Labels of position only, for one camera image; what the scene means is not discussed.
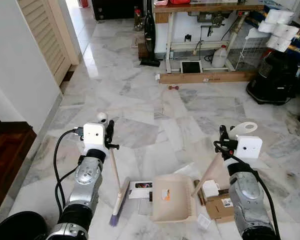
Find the dark wooden stairs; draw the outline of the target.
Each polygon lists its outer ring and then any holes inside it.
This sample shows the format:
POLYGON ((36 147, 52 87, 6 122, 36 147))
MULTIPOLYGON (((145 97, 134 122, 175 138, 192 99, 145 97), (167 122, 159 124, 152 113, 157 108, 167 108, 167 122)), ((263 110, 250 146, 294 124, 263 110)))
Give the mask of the dark wooden stairs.
POLYGON ((35 139, 36 133, 27 122, 0 119, 0 206, 35 139))

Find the beige long-handled dustpan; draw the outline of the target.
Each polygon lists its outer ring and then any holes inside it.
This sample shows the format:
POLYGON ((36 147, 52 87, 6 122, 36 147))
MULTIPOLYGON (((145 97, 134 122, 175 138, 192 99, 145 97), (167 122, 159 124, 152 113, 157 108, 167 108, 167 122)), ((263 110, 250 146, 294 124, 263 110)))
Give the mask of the beige long-handled dustpan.
MULTIPOLYGON (((228 139, 237 140, 238 136, 251 137, 251 133, 257 128, 257 123, 250 121, 230 126, 227 128, 228 139)), ((228 170, 228 193, 233 203, 234 220, 252 220, 265 216, 267 211, 264 207, 264 193, 255 170, 235 156, 235 151, 233 154, 216 152, 207 170, 220 165, 228 170)), ((196 221, 200 214, 198 205, 201 203, 200 197, 194 195, 196 180, 182 173, 156 176, 152 181, 152 220, 156 223, 196 221)))

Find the red item on table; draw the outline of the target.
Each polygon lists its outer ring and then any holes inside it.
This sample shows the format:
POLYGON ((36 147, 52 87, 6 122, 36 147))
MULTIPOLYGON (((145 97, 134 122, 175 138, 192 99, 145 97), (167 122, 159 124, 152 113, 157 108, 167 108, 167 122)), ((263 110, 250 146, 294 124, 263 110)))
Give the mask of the red item on table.
POLYGON ((169 4, 172 5, 182 5, 189 4, 191 0, 153 0, 154 6, 167 6, 169 4))

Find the brown cardboard box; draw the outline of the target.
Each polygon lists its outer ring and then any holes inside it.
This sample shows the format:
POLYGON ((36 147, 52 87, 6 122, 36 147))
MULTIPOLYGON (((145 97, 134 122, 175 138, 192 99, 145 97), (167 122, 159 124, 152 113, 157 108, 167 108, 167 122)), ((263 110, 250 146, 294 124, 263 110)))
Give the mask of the brown cardboard box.
POLYGON ((230 223, 235 221, 235 211, 231 200, 230 175, 225 166, 220 165, 210 167, 204 174, 203 179, 196 179, 194 195, 200 198, 200 202, 205 206, 209 217, 217 223, 230 223), (218 196, 205 199, 201 186, 206 180, 214 180, 220 188, 218 196))

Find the flat white printed box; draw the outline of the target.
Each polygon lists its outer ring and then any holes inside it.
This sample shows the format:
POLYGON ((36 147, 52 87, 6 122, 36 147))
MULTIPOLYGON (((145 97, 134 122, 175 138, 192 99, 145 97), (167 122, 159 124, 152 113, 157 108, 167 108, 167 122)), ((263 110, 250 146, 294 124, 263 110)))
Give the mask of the flat white printed box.
POLYGON ((152 181, 135 181, 129 183, 127 196, 129 199, 150 199, 152 192, 152 181))

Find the black round robot shell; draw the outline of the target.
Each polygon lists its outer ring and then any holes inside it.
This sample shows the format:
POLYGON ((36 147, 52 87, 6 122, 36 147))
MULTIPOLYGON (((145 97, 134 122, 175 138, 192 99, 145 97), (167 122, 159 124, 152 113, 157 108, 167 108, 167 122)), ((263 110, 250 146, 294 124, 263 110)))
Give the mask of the black round robot shell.
POLYGON ((48 227, 34 211, 21 211, 0 222, 0 240, 45 240, 48 227))

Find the wooden sewing table white frame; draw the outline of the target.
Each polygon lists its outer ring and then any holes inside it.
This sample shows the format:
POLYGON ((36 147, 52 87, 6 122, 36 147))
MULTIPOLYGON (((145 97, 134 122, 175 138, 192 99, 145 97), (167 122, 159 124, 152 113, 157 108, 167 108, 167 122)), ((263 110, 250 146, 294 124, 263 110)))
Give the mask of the wooden sewing table white frame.
POLYGON ((201 4, 173 4, 166 0, 166 5, 157 6, 154 3, 150 3, 152 13, 154 14, 155 23, 159 25, 166 24, 166 30, 164 35, 157 35, 156 37, 156 49, 164 53, 164 67, 165 72, 171 74, 173 66, 171 64, 172 52, 183 52, 189 50, 214 50, 220 48, 223 45, 228 47, 232 46, 239 31, 243 27, 243 22, 248 16, 249 12, 261 11, 265 8, 263 0, 239 0, 238 2, 214 2, 214 3, 201 3, 201 4), (217 41, 205 41, 199 43, 198 41, 186 42, 186 41, 174 41, 175 27, 177 23, 178 13, 188 12, 228 12, 233 11, 237 13, 237 23, 230 28, 229 40, 217 40, 217 41))

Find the dark glass bottle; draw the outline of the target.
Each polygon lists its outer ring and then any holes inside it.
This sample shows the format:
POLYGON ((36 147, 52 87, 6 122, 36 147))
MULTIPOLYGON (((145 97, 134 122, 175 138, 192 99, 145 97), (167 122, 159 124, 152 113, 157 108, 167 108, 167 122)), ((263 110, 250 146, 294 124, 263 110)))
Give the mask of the dark glass bottle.
POLYGON ((138 7, 135 6, 134 7, 134 26, 133 26, 133 30, 135 32, 140 32, 141 30, 143 30, 143 12, 142 10, 138 7))

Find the small white box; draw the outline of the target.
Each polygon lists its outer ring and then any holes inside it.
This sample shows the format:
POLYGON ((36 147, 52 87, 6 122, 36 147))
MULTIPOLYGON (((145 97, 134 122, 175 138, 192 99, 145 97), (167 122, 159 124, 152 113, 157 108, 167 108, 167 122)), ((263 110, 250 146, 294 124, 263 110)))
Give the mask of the small white box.
POLYGON ((220 187, 215 180, 205 180, 201 185, 201 190, 205 199, 220 195, 220 187))

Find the beige broom with purple bristles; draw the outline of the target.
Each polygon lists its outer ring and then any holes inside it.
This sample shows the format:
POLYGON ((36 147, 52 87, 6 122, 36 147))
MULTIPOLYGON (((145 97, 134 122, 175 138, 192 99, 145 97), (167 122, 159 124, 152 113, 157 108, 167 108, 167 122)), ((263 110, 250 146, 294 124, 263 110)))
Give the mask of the beige broom with purple bristles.
MULTIPOLYGON (((108 123, 110 121, 108 114, 106 114, 104 112, 99 112, 97 114, 97 118, 99 119, 100 123, 102 123, 104 125, 105 133, 106 133, 106 127, 108 126, 108 123)), ((124 183, 120 182, 120 176, 119 176, 118 166, 117 166, 117 162, 116 162, 115 150, 116 149, 109 150, 109 158, 111 160, 111 166, 112 166, 112 171, 113 171, 113 174, 115 177, 115 183, 116 183, 116 186, 119 187, 116 192, 116 202, 112 208, 112 215, 109 219, 109 225, 112 227, 116 227, 118 225, 118 222, 119 222, 120 216, 121 216, 121 211, 122 211, 123 205, 126 201, 128 188, 129 188, 129 178, 126 178, 124 183)))

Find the black canister vacuum cleaner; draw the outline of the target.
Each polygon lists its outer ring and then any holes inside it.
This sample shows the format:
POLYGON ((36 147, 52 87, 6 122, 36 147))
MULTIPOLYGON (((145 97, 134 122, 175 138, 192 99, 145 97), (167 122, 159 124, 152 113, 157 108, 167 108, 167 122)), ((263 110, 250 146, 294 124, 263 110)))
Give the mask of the black canister vacuum cleaner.
POLYGON ((269 52, 246 85, 246 92, 258 105, 285 105, 296 97, 298 64, 284 52, 269 52))

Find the long wooden board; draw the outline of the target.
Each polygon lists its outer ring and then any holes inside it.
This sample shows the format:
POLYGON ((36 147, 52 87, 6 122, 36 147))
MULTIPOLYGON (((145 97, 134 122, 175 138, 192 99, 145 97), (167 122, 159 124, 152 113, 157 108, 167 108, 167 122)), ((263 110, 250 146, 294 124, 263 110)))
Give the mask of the long wooden board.
POLYGON ((158 82, 168 85, 187 83, 232 83, 250 82, 255 71, 214 71, 202 73, 160 73, 158 82))

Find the black upright vacuum cleaner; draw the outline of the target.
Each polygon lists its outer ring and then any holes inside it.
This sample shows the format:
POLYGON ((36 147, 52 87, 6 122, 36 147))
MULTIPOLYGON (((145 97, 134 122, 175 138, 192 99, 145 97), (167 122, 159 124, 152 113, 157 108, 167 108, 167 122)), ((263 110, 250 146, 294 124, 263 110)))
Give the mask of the black upright vacuum cleaner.
POLYGON ((145 16, 143 18, 143 38, 146 55, 140 58, 141 66, 159 67, 160 61, 155 55, 156 27, 152 12, 153 0, 144 0, 145 16))

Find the clear plastic bag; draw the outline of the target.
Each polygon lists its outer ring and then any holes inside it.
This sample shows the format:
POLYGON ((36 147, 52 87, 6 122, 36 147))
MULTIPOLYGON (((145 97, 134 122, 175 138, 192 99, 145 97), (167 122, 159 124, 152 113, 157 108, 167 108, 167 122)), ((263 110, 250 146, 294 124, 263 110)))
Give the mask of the clear plastic bag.
POLYGON ((153 203, 148 198, 138 198, 138 209, 137 214, 146 217, 153 215, 153 203))

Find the beige louvred door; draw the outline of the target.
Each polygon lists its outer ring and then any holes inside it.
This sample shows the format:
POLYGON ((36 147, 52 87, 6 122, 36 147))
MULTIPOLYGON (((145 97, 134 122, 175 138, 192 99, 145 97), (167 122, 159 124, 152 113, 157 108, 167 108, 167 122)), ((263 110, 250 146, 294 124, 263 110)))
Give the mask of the beige louvred door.
POLYGON ((80 49, 66 0, 16 0, 52 77, 59 86, 80 63, 80 49))

